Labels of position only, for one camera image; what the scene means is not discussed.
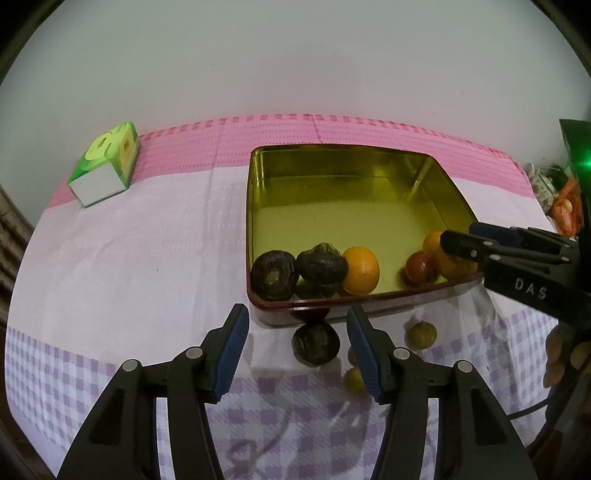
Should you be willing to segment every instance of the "black cable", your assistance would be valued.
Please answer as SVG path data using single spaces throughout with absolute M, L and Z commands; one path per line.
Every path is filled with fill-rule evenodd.
M 583 374 L 583 372 L 587 368 L 590 361 L 591 361 L 591 352 L 589 352 L 587 354 L 587 356 L 585 357 L 585 361 L 583 362 L 583 365 L 581 365 L 581 368 L 579 368 L 579 370 L 577 371 L 577 376 L 571 381 L 569 386 L 567 388 L 565 388 L 563 391 L 568 391 L 571 388 L 574 388 L 577 383 L 579 383 L 579 379 L 581 378 L 581 375 Z M 509 420 L 520 419 L 521 417 L 525 417 L 526 415 L 529 415 L 530 413 L 533 413 L 541 408 L 544 408 L 545 406 L 548 405 L 548 403 L 550 403 L 550 400 L 552 400 L 557 395 L 557 393 L 558 392 L 555 392 L 552 395 L 548 395 L 541 402 L 538 402 L 535 405 L 532 405 L 531 407 L 527 407 L 527 408 L 524 408 L 523 410 L 511 413 L 511 414 L 507 415 L 507 418 Z

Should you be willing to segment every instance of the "green tissue box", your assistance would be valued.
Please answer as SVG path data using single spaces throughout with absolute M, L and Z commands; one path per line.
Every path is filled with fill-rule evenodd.
M 138 153 L 139 139 L 132 122 L 100 135 L 70 175 L 70 190 L 83 207 L 127 190 Z

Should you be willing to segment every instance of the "red cherry tomato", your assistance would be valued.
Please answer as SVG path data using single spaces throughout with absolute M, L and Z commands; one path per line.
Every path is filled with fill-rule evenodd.
M 422 251 L 415 252 L 408 257 L 404 271 L 408 279 L 415 285 L 422 285 L 437 278 L 432 260 Z

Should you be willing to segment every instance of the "finger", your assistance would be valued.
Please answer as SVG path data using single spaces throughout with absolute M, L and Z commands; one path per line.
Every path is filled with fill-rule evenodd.
M 546 373 L 544 374 L 544 388 L 550 388 L 556 385 L 564 376 L 564 364 L 562 362 L 554 362 L 546 365 Z
M 546 337 L 546 355 L 550 364 L 556 362 L 562 353 L 562 339 L 560 338 L 559 326 L 554 327 Z

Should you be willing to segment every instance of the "pink tablecloth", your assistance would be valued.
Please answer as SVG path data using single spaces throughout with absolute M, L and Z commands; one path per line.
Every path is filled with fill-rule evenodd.
M 250 152 L 265 144 L 352 143 L 431 154 L 481 221 L 549 228 L 523 172 L 505 154 L 395 122 L 278 114 L 152 132 L 129 191 L 82 210 L 60 186 L 27 249 L 9 313 L 6 383 L 17 422 L 57 472 L 116 367 L 167 361 L 219 326 L 245 293 L 244 218 Z M 334 362 L 308 369 L 293 329 L 251 333 L 230 393 L 208 408 L 227 478 L 368 478 L 384 408 L 351 397 L 344 326 Z M 544 338 L 555 320 L 476 287 L 455 299 L 375 319 L 397 345 L 404 323 L 438 330 L 425 359 L 474 363 L 507 411 L 542 399 Z M 435 406 L 423 477 L 433 473 Z M 158 405 L 163 478 L 173 478 L 165 404 Z M 541 413 L 516 423 L 525 442 Z

